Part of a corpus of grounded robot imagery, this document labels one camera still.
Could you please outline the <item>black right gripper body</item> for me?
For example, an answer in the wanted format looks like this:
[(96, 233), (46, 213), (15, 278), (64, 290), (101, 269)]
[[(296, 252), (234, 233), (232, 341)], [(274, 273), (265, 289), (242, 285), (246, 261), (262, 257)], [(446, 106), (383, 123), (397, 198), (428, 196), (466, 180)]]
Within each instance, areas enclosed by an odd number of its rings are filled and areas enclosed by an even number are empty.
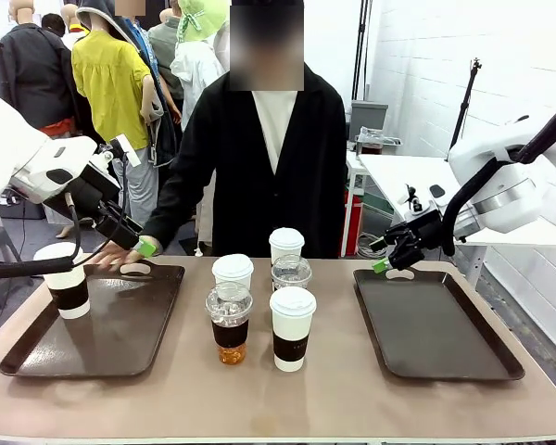
[(389, 228), (384, 240), (394, 247), (387, 257), (391, 268), (402, 271), (422, 261), (426, 250), (441, 246), (441, 232), (442, 217), (438, 210), (430, 210), (412, 221)]

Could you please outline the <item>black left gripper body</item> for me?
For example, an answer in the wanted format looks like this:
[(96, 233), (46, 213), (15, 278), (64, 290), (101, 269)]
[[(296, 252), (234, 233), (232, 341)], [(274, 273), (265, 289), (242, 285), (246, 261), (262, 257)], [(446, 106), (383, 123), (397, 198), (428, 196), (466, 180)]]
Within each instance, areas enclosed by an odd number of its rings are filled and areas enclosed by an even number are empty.
[(69, 193), (79, 219), (90, 218), (95, 223), (95, 230), (102, 236), (122, 248), (131, 249), (138, 243), (142, 227), (120, 206), (120, 192), (120, 186), (108, 172), (87, 164), (77, 178), (46, 199), (44, 204), (70, 219), (71, 213), (65, 200), (65, 194)]

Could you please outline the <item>person's right hand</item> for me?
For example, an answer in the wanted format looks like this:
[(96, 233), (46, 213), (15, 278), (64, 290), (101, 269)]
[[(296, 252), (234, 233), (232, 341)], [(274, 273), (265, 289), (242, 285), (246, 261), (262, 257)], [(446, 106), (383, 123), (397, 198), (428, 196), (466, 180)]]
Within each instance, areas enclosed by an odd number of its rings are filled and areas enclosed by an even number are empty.
[(135, 263), (142, 258), (143, 256), (136, 250), (123, 249), (110, 241), (89, 260), (89, 263), (97, 265), (100, 269), (115, 271), (123, 265)]

